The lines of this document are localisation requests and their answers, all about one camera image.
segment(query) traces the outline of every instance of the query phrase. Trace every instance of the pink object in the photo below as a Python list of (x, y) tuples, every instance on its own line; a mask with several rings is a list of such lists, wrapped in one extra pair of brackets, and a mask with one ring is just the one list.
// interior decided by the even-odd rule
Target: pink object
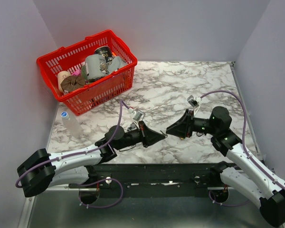
[(80, 73), (81, 73), (81, 70), (80, 69), (78, 69), (77, 71), (74, 71), (74, 73), (72, 73), (71, 75), (75, 75), (75, 76), (78, 76), (78, 75), (80, 75)]

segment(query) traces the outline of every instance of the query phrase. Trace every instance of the marble surface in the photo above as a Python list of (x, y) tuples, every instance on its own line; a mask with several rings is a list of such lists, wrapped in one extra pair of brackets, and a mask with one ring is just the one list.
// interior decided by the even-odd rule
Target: marble surface
[[(103, 138), (108, 129), (116, 125), (119, 115), (118, 99), (129, 106), (145, 111), (145, 123), (160, 132), (177, 121), (190, 108), (187, 97), (224, 89), (238, 94), (233, 75), (226, 62), (139, 62), (135, 68), (133, 87), (116, 98), (77, 117), (84, 129), (84, 135), (74, 138), (62, 124), (60, 114), (67, 110), (60, 104), (51, 135), (48, 152), (64, 152), (83, 148)], [(231, 129), (242, 135), (243, 111), (237, 100), (227, 94), (209, 95), (203, 99), (203, 106), (197, 117), (208, 118), (215, 106), (226, 107), (232, 117)], [(121, 126), (127, 129), (131, 119), (125, 108)], [(134, 149), (117, 151), (118, 156), (109, 163), (203, 163), (228, 161), (217, 152), (210, 142), (210, 135), (181, 140), (169, 135), (163, 141), (149, 148), (138, 144)], [(249, 129), (246, 144), (257, 155)]]

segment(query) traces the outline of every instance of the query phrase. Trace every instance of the gray floor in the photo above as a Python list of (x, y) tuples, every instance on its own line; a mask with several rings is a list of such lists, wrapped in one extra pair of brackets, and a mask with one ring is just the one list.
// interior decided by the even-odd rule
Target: gray floor
[[(123, 199), (110, 209), (79, 206), (77, 191), (46, 191), (36, 197), (29, 228), (270, 228), (249, 203), (214, 205), (208, 198)], [(229, 203), (245, 201), (232, 191)], [(99, 199), (104, 205), (114, 199)]]

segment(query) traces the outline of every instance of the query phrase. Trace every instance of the laundry basket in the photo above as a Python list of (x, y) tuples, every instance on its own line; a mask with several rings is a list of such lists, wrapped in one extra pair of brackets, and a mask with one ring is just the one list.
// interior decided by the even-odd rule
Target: laundry basket
[[(127, 65), (69, 94), (64, 95), (60, 92), (57, 74), (62, 70), (73, 73), (82, 66), (81, 63), (87, 56), (94, 54), (101, 46), (109, 46), (112, 52), (127, 62)], [(37, 59), (37, 64), (55, 98), (63, 102), (75, 115), (81, 115), (132, 87), (137, 58), (119, 37), (111, 30), (106, 30), (69, 47), (61, 47), (41, 56)]]

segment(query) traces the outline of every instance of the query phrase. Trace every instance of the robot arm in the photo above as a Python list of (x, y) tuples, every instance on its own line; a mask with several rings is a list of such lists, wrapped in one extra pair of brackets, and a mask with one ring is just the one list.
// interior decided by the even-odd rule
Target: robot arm
[(95, 145), (70, 152), (50, 154), (46, 149), (40, 149), (33, 153), (17, 168), (20, 177), (32, 167), (39, 166), (21, 180), (25, 197), (36, 196), (55, 185), (86, 182), (89, 179), (89, 172), (85, 166), (110, 161), (117, 156), (114, 149), (120, 150), (137, 143), (148, 147), (166, 138), (165, 134), (157, 133), (149, 129), (143, 121), (139, 121), (137, 129), (126, 133), (122, 127), (118, 127), (114, 138), (109, 144), (103, 146), (111, 139), (116, 127), (111, 127), (104, 135), (105, 137)]
[[(198, 106), (198, 102), (192, 103), (192, 106)], [(232, 167), (224, 167), (220, 170), (220, 181), (250, 199), (269, 224), (279, 227), (285, 222), (285, 180), (270, 171), (247, 148), (248, 154), (244, 151), (242, 140), (229, 128), (231, 121), (228, 110), (221, 106), (212, 110), (209, 119), (196, 118), (194, 111), (187, 109), (181, 119), (167, 128), (166, 133), (180, 138), (191, 137), (193, 132), (211, 134), (215, 149), (249, 177)]]

